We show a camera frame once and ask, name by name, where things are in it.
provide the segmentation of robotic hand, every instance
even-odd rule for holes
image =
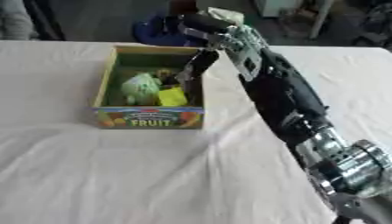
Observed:
[[[384,150],[367,140],[348,145],[327,120],[327,107],[315,91],[255,29],[201,15],[181,20],[185,35],[207,42],[200,55],[227,52],[264,121],[337,213],[334,223],[392,223],[392,201],[387,198],[392,160]]]

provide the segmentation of floor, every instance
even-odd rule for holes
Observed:
[[[328,39],[287,38],[274,19],[259,17],[252,0],[198,0],[208,6],[240,11],[272,45],[331,46]],[[133,42],[131,25],[166,8],[168,0],[52,0],[68,40]]]

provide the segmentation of blue object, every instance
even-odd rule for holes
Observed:
[[[133,24],[132,31],[135,40],[139,43],[154,46],[204,46],[199,41],[191,41],[177,30],[176,23],[167,24],[167,17],[156,15],[148,22]]]

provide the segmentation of toy fruit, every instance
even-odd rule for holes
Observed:
[[[149,73],[139,73],[122,84],[121,91],[129,105],[155,105],[161,81]]]
[[[188,103],[181,87],[173,87],[159,91],[158,97],[160,105],[163,107],[180,107]]]

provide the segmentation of fruit box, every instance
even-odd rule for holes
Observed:
[[[197,53],[196,48],[116,46],[103,75],[93,110],[107,129],[200,129],[204,118],[203,91],[199,82],[198,103],[184,107],[127,106],[121,84],[140,72],[158,69],[182,71]]]

